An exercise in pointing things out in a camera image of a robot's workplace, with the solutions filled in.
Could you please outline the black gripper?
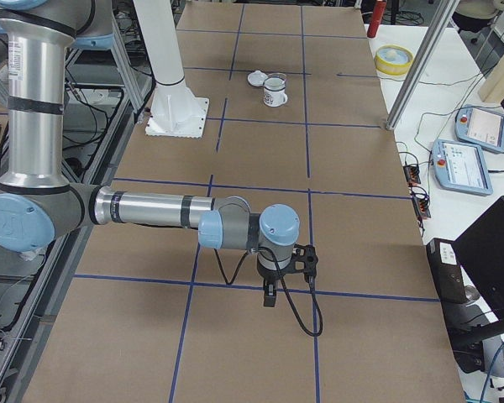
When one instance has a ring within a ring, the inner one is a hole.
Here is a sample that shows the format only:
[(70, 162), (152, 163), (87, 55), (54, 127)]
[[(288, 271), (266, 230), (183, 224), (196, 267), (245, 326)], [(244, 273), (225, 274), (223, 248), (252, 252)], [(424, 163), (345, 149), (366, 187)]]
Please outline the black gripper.
[(277, 281), (280, 280), (284, 273), (282, 270), (271, 270), (266, 268), (262, 263), (258, 263), (258, 273), (263, 278), (263, 290), (264, 290), (264, 307), (275, 307), (276, 306), (276, 287)]

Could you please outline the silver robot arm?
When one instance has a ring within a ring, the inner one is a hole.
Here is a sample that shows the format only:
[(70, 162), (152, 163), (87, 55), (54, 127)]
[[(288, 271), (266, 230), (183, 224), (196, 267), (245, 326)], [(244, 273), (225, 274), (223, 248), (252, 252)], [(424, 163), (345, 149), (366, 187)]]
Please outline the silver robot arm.
[(275, 204), (254, 214), (238, 196), (115, 191), (68, 181), (61, 171), (66, 51), (108, 49), (109, 1), (0, 1), (8, 35), (8, 170), (0, 177), (0, 245), (24, 253), (89, 224), (191, 228), (215, 250), (255, 254), (264, 303), (274, 306), (295, 271), (300, 220)]

